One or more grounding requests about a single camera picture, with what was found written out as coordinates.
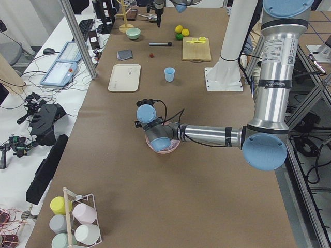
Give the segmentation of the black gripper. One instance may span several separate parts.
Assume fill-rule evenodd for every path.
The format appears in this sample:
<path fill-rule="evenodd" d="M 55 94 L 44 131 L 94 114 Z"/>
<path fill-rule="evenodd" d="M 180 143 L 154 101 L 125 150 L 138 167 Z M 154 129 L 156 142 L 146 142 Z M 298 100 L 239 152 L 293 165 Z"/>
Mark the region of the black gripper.
<path fill-rule="evenodd" d="M 157 16 L 157 27 L 161 26 L 161 15 L 164 11 L 164 0 L 154 0 L 154 9 Z"/>

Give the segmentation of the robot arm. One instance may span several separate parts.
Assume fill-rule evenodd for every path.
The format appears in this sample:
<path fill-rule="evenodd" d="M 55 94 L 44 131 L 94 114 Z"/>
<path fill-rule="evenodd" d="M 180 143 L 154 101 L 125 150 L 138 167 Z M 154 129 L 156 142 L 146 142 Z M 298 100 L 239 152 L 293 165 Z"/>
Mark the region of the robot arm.
<path fill-rule="evenodd" d="M 210 147 L 238 147 L 254 168 L 272 171 L 287 158 L 289 127 L 284 122 L 292 87 L 292 74 L 299 37 L 307 30 L 314 1 L 262 1 L 261 33 L 265 38 L 258 85 L 255 86 L 254 116 L 240 129 L 232 127 L 194 126 L 161 120 L 153 104 L 157 100 L 137 102 L 138 120 L 154 151 L 171 145 L 171 140 L 192 141 Z M 206 68 L 207 91 L 243 91 L 239 61 L 249 23 L 258 1 L 234 1 L 217 62 Z"/>
<path fill-rule="evenodd" d="M 174 0 L 174 1 L 171 1 L 171 3 L 174 5 L 175 9 L 179 13 L 182 13 L 187 8 L 187 6 L 196 5 L 199 2 L 200 2 L 199 0 Z M 162 15 L 164 13 L 164 5 L 165 5 L 164 0 L 155 0 L 152 3 L 154 12 L 157 16 L 157 27 L 158 28 L 161 27 L 161 19 L 162 19 Z"/>

